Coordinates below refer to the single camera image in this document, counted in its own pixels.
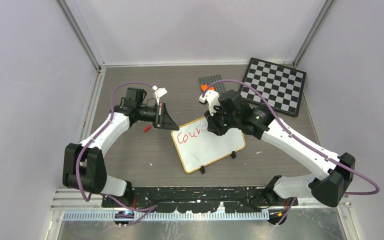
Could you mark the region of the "yellow framed whiteboard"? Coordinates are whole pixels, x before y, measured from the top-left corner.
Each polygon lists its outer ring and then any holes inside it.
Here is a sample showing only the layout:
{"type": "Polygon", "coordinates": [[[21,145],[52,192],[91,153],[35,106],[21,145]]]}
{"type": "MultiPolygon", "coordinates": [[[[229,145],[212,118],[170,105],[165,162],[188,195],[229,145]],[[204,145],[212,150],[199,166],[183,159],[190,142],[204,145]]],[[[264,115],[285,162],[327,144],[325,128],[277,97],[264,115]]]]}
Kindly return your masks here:
{"type": "Polygon", "coordinates": [[[209,132],[205,117],[197,118],[171,132],[171,138],[186,173],[192,173],[222,158],[229,157],[233,152],[245,148],[245,135],[236,128],[226,134],[217,136],[209,132]]]}

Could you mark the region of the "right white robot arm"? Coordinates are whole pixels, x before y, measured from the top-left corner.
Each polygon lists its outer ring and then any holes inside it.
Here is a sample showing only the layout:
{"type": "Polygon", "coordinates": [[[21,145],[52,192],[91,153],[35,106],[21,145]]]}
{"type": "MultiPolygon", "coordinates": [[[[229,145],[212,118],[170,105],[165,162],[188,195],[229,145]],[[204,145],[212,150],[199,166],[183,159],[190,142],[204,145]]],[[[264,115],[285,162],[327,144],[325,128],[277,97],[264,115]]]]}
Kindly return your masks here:
{"type": "Polygon", "coordinates": [[[283,200],[315,198],[328,207],[337,207],[351,184],[354,174],[340,165],[355,168],[355,158],[344,153],[322,149],[321,146],[290,128],[282,119],[263,106],[251,107],[234,90],[218,94],[207,91],[199,102],[208,105],[204,113],[207,130],[217,136],[230,129],[269,143],[301,163],[311,173],[287,177],[276,175],[262,191],[262,199],[269,205],[279,205],[283,200]]]}

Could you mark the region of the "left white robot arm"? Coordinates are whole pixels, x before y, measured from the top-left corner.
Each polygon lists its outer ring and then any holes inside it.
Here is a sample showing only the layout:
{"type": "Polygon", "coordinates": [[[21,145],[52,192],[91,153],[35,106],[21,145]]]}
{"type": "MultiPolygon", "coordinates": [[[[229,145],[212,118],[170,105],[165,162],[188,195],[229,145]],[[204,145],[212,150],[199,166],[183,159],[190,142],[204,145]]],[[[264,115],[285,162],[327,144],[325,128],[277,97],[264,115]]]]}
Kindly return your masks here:
{"type": "Polygon", "coordinates": [[[112,196],[121,207],[134,199],[130,181],[108,175],[104,157],[115,141],[136,122],[149,122],[156,129],[178,130],[166,104],[160,99],[167,93],[153,86],[154,105],[144,103],[147,92],[129,87],[118,105],[113,105],[105,122],[80,143],[70,143],[64,150],[62,184],[77,189],[83,195],[112,196]]]}

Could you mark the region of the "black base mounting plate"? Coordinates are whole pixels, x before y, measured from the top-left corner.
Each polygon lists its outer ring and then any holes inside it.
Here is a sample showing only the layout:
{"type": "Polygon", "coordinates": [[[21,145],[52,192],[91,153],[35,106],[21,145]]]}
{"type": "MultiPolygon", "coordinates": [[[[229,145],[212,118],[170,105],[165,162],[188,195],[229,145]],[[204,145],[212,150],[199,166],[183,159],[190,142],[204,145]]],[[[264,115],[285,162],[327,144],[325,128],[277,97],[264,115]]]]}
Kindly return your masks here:
{"type": "Polygon", "coordinates": [[[105,196],[103,208],[126,205],[143,210],[155,206],[155,213],[181,214],[214,213],[223,207],[228,214],[258,213],[270,207],[284,211],[298,202],[291,197],[282,199],[271,190],[258,186],[218,187],[131,187],[123,196],[105,196]]]}

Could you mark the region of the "grey lego baseplate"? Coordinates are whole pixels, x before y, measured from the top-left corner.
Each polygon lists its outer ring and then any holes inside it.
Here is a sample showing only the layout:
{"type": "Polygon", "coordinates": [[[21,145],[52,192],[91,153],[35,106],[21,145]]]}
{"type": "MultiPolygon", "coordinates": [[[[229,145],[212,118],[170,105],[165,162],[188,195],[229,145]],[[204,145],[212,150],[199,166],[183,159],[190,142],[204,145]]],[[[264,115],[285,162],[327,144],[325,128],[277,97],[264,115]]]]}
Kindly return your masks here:
{"type": "MultiPolygon", "coordinates": [[[[201,87],[202,84],[208,84],[208,86],[216,81],[219,81],[222,79],[222,76],[220,74],[218,75],[211,75],[211,76],[205,76],[205,77],[200,77],[198,79],[198,83],[201,87]]],[[[226,92],[226,88],[224,83],[217,83],[214,84],[212,87],[214,87],[214,91],[218,92],[219,94],[222,94],[226,92]]]]}

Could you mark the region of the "orange curved block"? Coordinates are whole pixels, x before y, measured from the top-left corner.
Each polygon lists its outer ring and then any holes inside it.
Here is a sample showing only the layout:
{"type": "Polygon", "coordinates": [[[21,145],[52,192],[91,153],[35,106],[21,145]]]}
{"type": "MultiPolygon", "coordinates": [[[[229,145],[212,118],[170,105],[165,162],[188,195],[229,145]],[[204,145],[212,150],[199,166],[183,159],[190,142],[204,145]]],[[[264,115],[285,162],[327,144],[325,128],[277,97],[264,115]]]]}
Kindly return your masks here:
{"type": "Polygon", "coordinates": [[[214,91],[215,90],[215,88],[213,86],[209,87],[208,84],[201,84],[200,88],[201,88],[201,90],[203,92],[205,92],[205,91],[214,91]]]}

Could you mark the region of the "black white chessboard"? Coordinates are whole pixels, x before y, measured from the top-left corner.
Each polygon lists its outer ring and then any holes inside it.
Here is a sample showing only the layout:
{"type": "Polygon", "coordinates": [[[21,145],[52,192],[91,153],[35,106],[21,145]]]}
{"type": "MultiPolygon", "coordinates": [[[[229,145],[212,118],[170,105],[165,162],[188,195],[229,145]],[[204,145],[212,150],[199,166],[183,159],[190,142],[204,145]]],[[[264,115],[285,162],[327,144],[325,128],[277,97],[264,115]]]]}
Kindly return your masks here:
{"type": "Polygon", "coordinates": [[[252,57],[242,81],[262,95],[274,111],[297,117],[306,76],[304,71],[252,57]]]}

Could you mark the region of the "red marker cap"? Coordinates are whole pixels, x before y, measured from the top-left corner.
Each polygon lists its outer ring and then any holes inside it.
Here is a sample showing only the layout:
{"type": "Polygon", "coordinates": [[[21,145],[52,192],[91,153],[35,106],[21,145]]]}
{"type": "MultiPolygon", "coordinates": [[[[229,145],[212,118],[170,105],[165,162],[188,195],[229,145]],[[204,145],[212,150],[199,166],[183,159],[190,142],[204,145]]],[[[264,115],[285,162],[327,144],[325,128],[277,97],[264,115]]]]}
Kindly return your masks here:
{"type": "Polygon", "coordinates": [[[152,126],[151,126],[151,125],[148,125],[148,126],[143,130],[143,132],[146,133],[146,132],[148,132],[151,128],[152,128],[152,126]]]}

